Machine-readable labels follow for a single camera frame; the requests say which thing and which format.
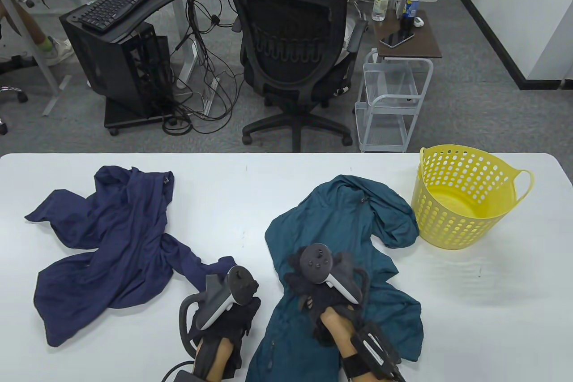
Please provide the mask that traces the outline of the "person's right hand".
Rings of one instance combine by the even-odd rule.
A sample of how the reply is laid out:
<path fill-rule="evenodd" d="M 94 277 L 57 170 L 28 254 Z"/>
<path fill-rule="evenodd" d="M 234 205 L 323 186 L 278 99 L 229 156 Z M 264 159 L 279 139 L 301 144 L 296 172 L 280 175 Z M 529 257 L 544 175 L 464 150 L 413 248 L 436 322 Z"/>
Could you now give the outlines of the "person's right hand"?
<path fill-rule="evenodd" d="M 301 247 L 288 259 L 293 271 L 284 276 L 299 308 L 313 324 L 313 337 L 324 347 L 333 347 L 334 338 L 321 320 L 327 308 L 348 319 L 359 331 L 366 324 L 363 317 L 370 290 L 370 276 L 355 265 L 351 253 L 332 253 L 327 245 L 314 243 Z"/>

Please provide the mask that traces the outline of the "person's left hand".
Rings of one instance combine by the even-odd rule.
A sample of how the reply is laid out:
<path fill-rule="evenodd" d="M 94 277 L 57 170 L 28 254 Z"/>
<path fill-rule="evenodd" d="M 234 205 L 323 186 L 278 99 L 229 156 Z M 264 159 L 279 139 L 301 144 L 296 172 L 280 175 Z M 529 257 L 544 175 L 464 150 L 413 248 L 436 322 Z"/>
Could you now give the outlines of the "person's left hand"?
<path fill-rule="evenodd" d="M 242 340 L 249 335 L 252 321 L 257 314 L 261 299 L 255 296 L 256 281 L 241 286 L 231 286 L 211 277 L 206 291 L 199 293 L 193 303 L 198 305 L 190 327 L 182 333 L 196 347 L 200 342 L 221 343 L 227 339 L 234 355 L 241 355 Z"/>

